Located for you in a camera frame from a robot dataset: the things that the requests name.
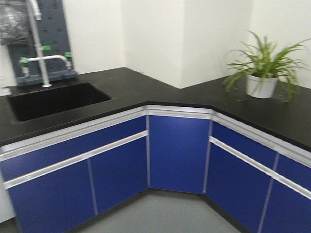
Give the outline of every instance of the floor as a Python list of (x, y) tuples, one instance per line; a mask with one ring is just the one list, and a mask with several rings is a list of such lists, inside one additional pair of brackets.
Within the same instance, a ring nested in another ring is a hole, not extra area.
[[(0, 233), (18, 233), (14, 219)], [(203, 196), (149, 189), (67, 233), (240, 233)]]

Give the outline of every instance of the gray pegboard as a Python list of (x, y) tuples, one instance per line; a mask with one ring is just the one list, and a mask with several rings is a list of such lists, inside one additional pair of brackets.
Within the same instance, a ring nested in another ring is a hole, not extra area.
[[(41, 20), (37, 20), (36, 24), (39, 31), (40, 41), (42, 45), (51, 45), (51, 52), (44, 52), (45, 56), (64, 55), (66, 51), (70, 51), (69, 39), (66, 28), (66, 21), (63, 12), (63, 4), (61, 0), (37, 0), (40, 11)], [(30, 45), (10, 45), (8, 46), (10, 58), (12, 61), (15, 77), (19, 86), (32, 85), (42, 83), (41, 72), (38, 62), (30, 63), (30, 77), (25, 78), (19, 65), (20, 57), (37, 57), (34, 48), (33, 36), (30, 30)], [(75, 71), (67, 71), (65, 63), (60, 59), (45, 60), (50, 81), (61, 79), (75, 78)]]

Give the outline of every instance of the sink basin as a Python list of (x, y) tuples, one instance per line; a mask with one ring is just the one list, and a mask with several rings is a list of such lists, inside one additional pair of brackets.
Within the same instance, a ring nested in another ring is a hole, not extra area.
[(110, 99), (108, 95), (89, 83), (49, 88), (8, 97), (19, 121), (60, 113)]

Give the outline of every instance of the blue drawer front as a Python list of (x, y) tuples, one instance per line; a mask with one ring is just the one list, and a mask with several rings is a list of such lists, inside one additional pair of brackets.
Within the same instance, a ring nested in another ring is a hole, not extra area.
[(276, 151), (217, 122), (213, 122), (212, 136), (261, 164), (273, 168)]
[(207, 196), (256, 233), (271, 178), (212, 144)]
[(95, 216), (87, 161), (9, 189), (23, 233), (63, 233)]
[(276, 171), (291, 181), (311, 190), (311, 168), (280, 155)]
[(150, 116), (151, 187), (203, 192), (209, 120)]
[(262, 233), (310, 233), (311, 200), (274, 181)]
[(146, 117), (142, 116), (5, 160), (0, 163), (0, 169), (4, 180), (8, 181), (144, 130), (146, 130)]
[(91, 158), (98, 212), (147, 189), (146, 138)]

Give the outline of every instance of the green valve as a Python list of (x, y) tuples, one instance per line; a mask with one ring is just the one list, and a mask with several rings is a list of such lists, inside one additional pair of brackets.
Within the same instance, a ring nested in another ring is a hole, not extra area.
[(19, 63), (22, 67), (28, 67), (29, 66), (29, 60), (27, 57), (21, 57), (19, 59)]
[(51, 45), (44, 45), (44, 46), (42, 46), (42, 49), (44, 52), (51, 52), (52, 46)]
[(68, 61), (71, 61), (72, 60), (71, 52), (65, 52), (65, 57), (67, 58)]

